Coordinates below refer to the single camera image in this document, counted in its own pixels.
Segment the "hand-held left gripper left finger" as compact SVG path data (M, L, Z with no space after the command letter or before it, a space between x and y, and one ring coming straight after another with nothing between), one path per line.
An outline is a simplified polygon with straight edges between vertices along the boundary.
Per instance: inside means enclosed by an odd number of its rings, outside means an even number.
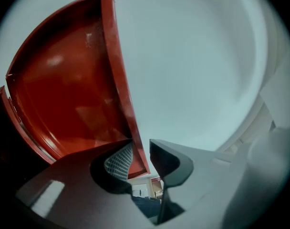
M153 229L133 202L131 185L104 167L131 145L117 141L67 155L25 183L16 198L44 229Z

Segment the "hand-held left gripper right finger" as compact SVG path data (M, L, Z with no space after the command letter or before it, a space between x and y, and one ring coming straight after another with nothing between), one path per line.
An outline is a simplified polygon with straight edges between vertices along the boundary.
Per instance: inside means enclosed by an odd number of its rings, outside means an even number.
M150 139L150 160L164 182L157 229L224 229L249 150L250 144L231 154Z

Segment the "red box lid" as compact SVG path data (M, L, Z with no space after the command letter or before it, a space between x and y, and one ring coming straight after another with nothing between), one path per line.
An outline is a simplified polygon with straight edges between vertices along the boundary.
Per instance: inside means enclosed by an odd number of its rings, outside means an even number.
M128 140L129 178L150 172L114 0L76 0L43 20L15 54L6 82L19 119L54 159Z

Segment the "red box base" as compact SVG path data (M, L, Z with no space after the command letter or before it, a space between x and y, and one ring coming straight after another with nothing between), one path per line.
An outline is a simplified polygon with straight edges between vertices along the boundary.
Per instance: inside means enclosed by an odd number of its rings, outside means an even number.
M53 163L23 129L5 87L0 87L0 159L22 173L38 173Z

